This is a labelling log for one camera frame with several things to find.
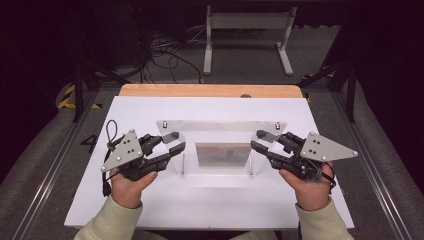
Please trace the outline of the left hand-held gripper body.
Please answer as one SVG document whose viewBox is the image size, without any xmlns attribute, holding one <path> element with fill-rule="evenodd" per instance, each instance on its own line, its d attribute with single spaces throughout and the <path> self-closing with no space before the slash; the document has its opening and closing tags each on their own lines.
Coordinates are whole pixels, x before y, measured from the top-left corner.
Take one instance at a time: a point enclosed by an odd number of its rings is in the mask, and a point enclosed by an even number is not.
<svg viewBox="0 0 424 240">
<path fill-rule="evenodd" d="M 168 154 L 148 159 L 153 148 L 162 142 L 161 136 L 144 135 L 137 138 L 134 129 L 109 145 L 109 152 L 100 171 L 105 175 L 113 170 L 131 181 L 137 181 L 150 172 L 163 171 L 168 164 Z"/>
</svg>

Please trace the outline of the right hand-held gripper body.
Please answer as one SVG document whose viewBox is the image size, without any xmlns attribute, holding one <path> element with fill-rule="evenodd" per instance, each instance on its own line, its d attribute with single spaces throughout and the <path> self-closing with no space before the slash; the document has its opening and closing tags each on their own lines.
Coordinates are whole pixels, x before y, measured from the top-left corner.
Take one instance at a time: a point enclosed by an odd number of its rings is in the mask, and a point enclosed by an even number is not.
<svg viewBox="0 0 424 240">
<path fill-rule="evenodd" d="M 290 157 L 268 151 L 267 159 L 271 166 L 274 169 L 287 170 L 306 181 L 321 181 L 323 178 L 333 181 L 333 177 L 321 170 L 322 165 L 358 156 L 356 150 L 314 132 L 310 132 L 305 139 L 287 132 L 277 138 L 277 143 L 283 146 L 283 151 L 290 154 Z"/>
</svg>

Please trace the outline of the photo card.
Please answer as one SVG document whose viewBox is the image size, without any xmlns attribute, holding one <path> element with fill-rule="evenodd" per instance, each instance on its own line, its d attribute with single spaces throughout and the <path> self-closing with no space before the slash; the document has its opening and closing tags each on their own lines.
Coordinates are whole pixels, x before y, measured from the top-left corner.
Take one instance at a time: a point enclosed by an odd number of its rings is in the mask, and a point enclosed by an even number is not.
<svg viewBox="0 0 424 240">
<path fill-rule="evenodd" d="M 195 147 L 202 168 L 243 168 L 251 152 L 247 143 L 197 143 Z"/>
</svg>

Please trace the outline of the clear acrylic frame plate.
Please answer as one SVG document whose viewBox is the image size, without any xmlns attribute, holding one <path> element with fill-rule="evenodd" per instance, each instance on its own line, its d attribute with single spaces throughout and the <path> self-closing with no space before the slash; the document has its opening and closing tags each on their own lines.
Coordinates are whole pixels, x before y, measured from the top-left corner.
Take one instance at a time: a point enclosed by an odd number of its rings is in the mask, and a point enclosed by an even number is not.
<svg viewBox="0 0 424 240">
<path fill-rule="evenodd" d="M 168 123 L 168 127 L 162 127 L 163 121 Z M 179 154 L 172 162 L 176 173 L 181 175 L 182 155 L 185 154 L 185 174 L 184 175 L 201 175 L 201 176 L 250 176 L 249 163 L 243 168 L 202 168 L 199 166 L 197 159 L 196 147 L 197 143 L 250 143 L 256 141 L 267 147 L 273 142 L 263 141 L 256 137 L 258 130 L 265 130 L 274 135 L 281 134 L 286 126 L 286 122 L 279 122 L 281 129 L 275 129 L 274 121 L 218 121 L 218 120 L 158 120 L 157 126 L 162 135 L 171 132 L 178 132 L 179 138 L 169 144 L 186 143 L 185 150 Z M 254 176 L 265 164 L 266 159 L 251 148 L 250 156 L 253 161 Z"/>
</svg>

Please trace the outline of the person's left hand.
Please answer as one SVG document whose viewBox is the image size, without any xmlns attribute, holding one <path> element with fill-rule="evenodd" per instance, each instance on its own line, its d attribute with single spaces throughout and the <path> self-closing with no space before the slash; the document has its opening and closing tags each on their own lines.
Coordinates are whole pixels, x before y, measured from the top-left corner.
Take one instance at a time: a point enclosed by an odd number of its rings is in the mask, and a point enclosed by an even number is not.
<svg viewBox="0 0 424 240">
<path fill-rule="evenodd" d="M 137 181 L 131 181 L 122 174 L 116 174 L 111 178 L 111 197 L 124 208 L 136 209 L 141 205 L 142 191 L 153 183 L 157 176 L 157 172 L 151 172 Z"/>
</svg>

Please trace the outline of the person's right hand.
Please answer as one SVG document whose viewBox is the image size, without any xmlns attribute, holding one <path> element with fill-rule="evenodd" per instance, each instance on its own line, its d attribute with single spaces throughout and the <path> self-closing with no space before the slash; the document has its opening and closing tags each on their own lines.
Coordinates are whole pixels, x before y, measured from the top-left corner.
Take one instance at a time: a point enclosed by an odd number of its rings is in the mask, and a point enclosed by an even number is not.
<svg viewBox="0 0 424 240">
<path fill-rule="evenodd" d="M 331 182 L 323 178 L 320 182 L 304 181 L 287 170 L 279 174 L 295 191 L 297 204 L 305 211 L 318 211 L 330 201 Z"/>
</svg>

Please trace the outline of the white board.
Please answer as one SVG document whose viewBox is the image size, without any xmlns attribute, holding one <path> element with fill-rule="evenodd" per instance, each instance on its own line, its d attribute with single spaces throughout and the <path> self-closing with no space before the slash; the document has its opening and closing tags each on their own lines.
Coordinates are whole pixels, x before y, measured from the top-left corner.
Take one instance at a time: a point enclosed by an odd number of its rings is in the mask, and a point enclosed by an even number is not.
<svg viewBox="0 0 424 240">
<path fill-rule="evenodd" d="M 163 136 L 158 120 L 286 122 L 281 134 L 305 139 L 318 133 L 303 98 L 128 97 L 114 98 L 65 223 L 82 227 L 104 204 L 102 165 L 109 145 L 134 129 Z M 255 176 L 179 175 L 168 144 L 159 143 L 152 157 L 168 154 L 168 166 L 142 195 L 144 210 L 137 225 L 156 230 L 250 230 L 294 228 L 298 223 L 295 196 L 267 155 Z M 277 139 L 268 151 L 290 157 Z"/>
</svg>

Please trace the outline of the black tripod stand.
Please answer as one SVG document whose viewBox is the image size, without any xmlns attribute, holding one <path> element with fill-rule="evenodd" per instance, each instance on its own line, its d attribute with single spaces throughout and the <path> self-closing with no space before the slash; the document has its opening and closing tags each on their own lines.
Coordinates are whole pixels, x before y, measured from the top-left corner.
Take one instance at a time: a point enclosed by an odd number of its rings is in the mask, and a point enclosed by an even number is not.
<svg viewBox="0 0 424 240">
<path fill-rule="evenodd" d="M 93 8 L 89 5 L 65 4 L 64 13 L 62 29 L 73 66 L 72 83 L 76 97 L 74 121 L 77 122 L 85 111 L 84 86 L 89 91 L 98 91 L 102 85 L 96 72 L 120 84 L 127 84 L 128 80 L 114 73 L 115 65 Z"/>
<path fill-rule="evenodd" d="M 299 88 L 305 88 L 316 81 L 328 76 L 333 73 L 333 77 L 327 85 L 330 92 L 340 92 L 344 85 L 347 85 L 345 112 L 348 119 L 354 123 L 354 102 L 355 102 L 355 91 L 356 91 L 356 70 L 355 64 L 352 60 L 345 60 L 336 63 L 332 66 L 324 67 L 316 74 L 307 77 L 297 84 Z"/>
</svg>

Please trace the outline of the yellow black floor tape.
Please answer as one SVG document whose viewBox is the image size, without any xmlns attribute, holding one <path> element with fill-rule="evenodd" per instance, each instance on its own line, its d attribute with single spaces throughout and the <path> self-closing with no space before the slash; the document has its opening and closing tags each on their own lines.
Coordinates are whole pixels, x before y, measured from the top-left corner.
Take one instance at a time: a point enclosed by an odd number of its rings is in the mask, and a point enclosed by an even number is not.
<svg viewBox="0 0 424 240">
<path fill-rule="evenodd" d="M 71 84 L 65 91 L 65 94 L 63 95 L 62 99 L 60 100 L 57 106 L 58 109 L 63 109 L 63 108 L 75 109 L 77 107 L 75 103 L 69 102 L 69 99 L 74 91 L 75 91 L 75 85 Z"/>
</svg>

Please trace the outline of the white metal stand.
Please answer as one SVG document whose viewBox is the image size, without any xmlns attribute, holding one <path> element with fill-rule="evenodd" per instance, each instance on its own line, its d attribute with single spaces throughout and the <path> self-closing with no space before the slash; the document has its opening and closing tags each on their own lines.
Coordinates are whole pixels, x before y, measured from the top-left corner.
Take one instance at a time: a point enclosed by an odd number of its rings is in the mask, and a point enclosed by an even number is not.
<svg viewBox="0 0 424 240">
<path fill-rule="evenodd" d="M 206 12 L 206 47 L 204 55 L 203 73 L 212 73 L 213 43 L 212 31 L 214 29 L 273 29 L 281 30 L 283 38 L 276 43 L 276 48 L 281 60 L 281 64 L 287 76 L 294 74 L 289 61 L 286 47 L 291 34 L 291 30 L 296 18 L 297 8 L 291 7 L 285 12 L 265 13 L 265 12 L 214 12 L 211 6 Z"/>
</svg>

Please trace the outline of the aluminium floor rail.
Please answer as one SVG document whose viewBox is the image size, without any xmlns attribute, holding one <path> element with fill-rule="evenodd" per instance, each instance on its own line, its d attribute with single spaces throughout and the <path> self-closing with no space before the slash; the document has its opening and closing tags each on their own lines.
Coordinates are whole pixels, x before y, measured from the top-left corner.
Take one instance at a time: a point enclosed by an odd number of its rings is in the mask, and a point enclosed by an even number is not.
<svg viewBox="0 0 424 240">
<path fill-rule="evenodd" d="M 387 189 L 380 173 L 374 164 L 373 158 L 368 151 L 362 136 L 356 125 L 349 119 L 346 110 L 345 103 L 342 96 L 339 93 L 331 93 L 331 97 L 337 106 L 338 111 L 341 113 L 343 121 L 347 125 L 347 129 L 352 136 L 355 145 L 358 147 L 360 154 L 360 161 L 363 165 L 364 171 L 367 175 L 368 180 L 373 188 L 373 191 L 377 197 L 377 200 L 388 220 L 388 223 L 397 240 L 412 240 L 412 236 L 403 221 L 397 206 L 391 196 L 391 193 Z"/>
<path fill-rule="evenodd" d="M 52 189 L 64 166 L 65 158 L 67 157 L 76 135 L 80 130 L 84 119 L 91 109 L 91 106 L 94 103 L 97 95 L 98 93 L 96 91 L 88 91 L 86 93 L 86 98 L 80 105 L 81 113 L 78 111 L 75 112 L 75 114 L 79 115 L 79 118 L 70 125 L 59 150 L 56 152 L 53 162 L 51 163 L 41 184 L 37 188 L 35 196 L 33 197 L 30 206 L 22 218 L 20 225 L 15 231 L 12 240 L 27 240 L 29 233 L 33 229 L 33 226 L 35 225 L 39 215 L 41 214 L 41 211 L 44 208 L 45 203 L 50 196 L 50 193 L 52 192 Z"/>
</svg>

